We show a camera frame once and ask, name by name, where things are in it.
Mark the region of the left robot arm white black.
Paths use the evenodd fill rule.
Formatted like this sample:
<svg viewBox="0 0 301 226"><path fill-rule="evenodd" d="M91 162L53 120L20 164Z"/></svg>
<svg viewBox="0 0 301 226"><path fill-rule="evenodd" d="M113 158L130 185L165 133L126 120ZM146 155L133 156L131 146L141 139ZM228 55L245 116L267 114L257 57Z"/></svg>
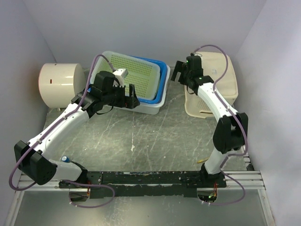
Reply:
<svg viewBox="0 0 301 226"><path fill-rule="evenodd" d="M45 130L26 143L19 141L15 144L17 167L40 186L58 179L70 180L77 188L84 187L88 182L85 167L68 157L54 161L50 154L71 131L99 114L105 105L127 109L140 105L133 84L129 84L126 93L124 79L127 75L126 69L97 73L94 81L78 93Z"/></svg>

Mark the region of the large cream perforated basket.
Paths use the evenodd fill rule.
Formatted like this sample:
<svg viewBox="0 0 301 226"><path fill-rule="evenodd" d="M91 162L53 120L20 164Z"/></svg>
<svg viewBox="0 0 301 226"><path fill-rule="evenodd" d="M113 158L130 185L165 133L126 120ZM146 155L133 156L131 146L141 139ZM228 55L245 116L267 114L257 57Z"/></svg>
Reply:
<svg viewBox="0 0 301 226"><path fill-rule="evenodd" d="M209 75L215 81L225 73L223 78L217 82L216 88L230 105L234 105L238 97L238 84L230 57L227 57L228 62L226 63L222 53L196 52L195 55L201 58L204 75ZM184 93L184 108L189 116L197 118L214 116L207 104L193 94L190 88L185 86Z"/></svg>

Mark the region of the white perforated basket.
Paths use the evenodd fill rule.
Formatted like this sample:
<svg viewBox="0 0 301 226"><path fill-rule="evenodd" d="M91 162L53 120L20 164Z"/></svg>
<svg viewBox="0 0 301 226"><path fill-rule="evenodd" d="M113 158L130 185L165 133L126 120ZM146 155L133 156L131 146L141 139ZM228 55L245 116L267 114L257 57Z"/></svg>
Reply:
<svg viewBox="0 0 301 226"><path fill-rule="evenodd" d="M103 55L114 69L127 69L128 75L124 78L126 95L129 94L129 84L133 84L138 98L146 100L155 98L160 83L159 65L112 51L105 51Z"/></svg>

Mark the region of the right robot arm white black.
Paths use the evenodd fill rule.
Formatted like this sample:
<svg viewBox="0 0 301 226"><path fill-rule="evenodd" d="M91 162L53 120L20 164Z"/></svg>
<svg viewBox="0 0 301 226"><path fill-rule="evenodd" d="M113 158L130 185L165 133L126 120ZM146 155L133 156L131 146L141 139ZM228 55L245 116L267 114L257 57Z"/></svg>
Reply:
<svg viewBox="0 0 301 226"><path fill-rule="evenodd" d="M214 150L204 163L206 172L199 177L204 187L210 187L216 181L215 174L231 156L242 156L238 150L247 147L248 116L235 110L218 91L214 80L204 75L200 56L188 56L186 61L177 61L171 80L180 74L179 83L192 90L192 94L201 98L214 115L217 125L213 135Z"/></svg>

